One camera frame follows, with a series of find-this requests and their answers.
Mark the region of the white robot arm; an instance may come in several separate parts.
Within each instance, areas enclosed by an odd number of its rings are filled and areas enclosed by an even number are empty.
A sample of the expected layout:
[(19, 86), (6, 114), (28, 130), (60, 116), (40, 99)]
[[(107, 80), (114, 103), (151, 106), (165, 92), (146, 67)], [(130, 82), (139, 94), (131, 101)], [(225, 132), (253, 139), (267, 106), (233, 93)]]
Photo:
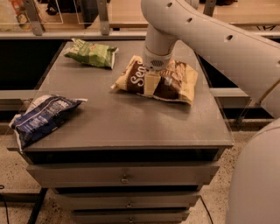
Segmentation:
[(166, 68), (181, 40), (273, 116), (236, 161), (226, 224), (280, 224), (280, 45), (204, 15), (186, 0), (141, 0), (141, 9), (149, 23), (147, 68)]

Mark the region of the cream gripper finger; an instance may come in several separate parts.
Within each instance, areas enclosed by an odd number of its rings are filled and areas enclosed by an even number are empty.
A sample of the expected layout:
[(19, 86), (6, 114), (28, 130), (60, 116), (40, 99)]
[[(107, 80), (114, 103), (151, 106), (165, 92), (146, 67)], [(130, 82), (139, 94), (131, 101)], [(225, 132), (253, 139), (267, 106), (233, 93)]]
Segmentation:
[(146, 96), (153, 96), (161, 77), (158, 73), (149, 71), (144, 76), (144, 94)]

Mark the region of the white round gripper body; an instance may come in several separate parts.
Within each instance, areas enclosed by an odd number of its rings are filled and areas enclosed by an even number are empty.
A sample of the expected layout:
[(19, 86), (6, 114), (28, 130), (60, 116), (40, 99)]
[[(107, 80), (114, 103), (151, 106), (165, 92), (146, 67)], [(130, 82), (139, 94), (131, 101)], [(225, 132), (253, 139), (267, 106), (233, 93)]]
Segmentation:
[(172, 58), (172, 48), (143, 49), (143, 64), (149, 70), (160, 71), (167, 67)]

